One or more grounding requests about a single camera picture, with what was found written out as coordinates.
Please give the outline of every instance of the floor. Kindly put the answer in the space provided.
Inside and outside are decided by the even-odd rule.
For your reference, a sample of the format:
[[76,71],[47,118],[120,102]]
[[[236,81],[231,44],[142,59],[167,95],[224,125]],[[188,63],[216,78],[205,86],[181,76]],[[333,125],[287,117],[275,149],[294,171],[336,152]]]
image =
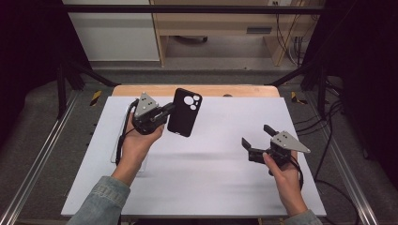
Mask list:
[[[102,76],[117,83],[245,83],[265,84],[281,78],[296,65],[286,56],[281,67],[274,67],[269,58],[264,41],[260,37],[208,37],[203,43],[197,39],[173,37],[167,50],[164,67],[157,62],[97,62],[94,69]],[[311,100],[313,92],[303,92],[299,88],[301,77],[297,77],[278,89],[285,98],[292,120],[297,128],[299,139],[313,151],[307,161],[314,174],[327,143],[322,126],[302,130],[316,121],[316,110]],[[30,193],[24,199],[19,211],[19,224],[65,224],[67,218],[60,216],[60,210],[73,183],[74,176],[84,157],[95,125],[100,118],[106,97],[112,88],[105,87],[84,75],[86,87],[77,95],[76,105],[69,120],[61,129],[61,135],[54,144],[46,163],[38,171],[38,177]],[[330,78],[340,84],[338,78]],[[98,90],[101,97],[95,106],[89,102]],[[292,99],[292,92],[297,100]],[[338,101],[333,90],[327,92],[327,110]],[[26,97],[25,107],[12,130],[11,138],[1,151],[0,157],[0,212],[6,212],[8,205],[18,192],[31,166],[55,124],[57,115],[56,83],[50,82],[33,90]],[[361,143],[350,125],[344,108],[333,115],[333,137],[344,153],[344,158],[355,174],[358,183],[373,209],[378,224],[398,224],[398,191],[389,183],[377,161],[366,159],[361,152]],[[332,183],[348,195],[344,179],[336,166],[332,152],[328,152],[319,178]],[[336,189],[323,183],[317,184],[328,218],[335,224],[354,224],[356,213],[350,202]],[[165,221],[161,224],[179,224],[189,221]],[[258,221],[243,219],[203,219],[199,224],[258,224]],[[270,218],[264,224],[280,224],[278,218]]]

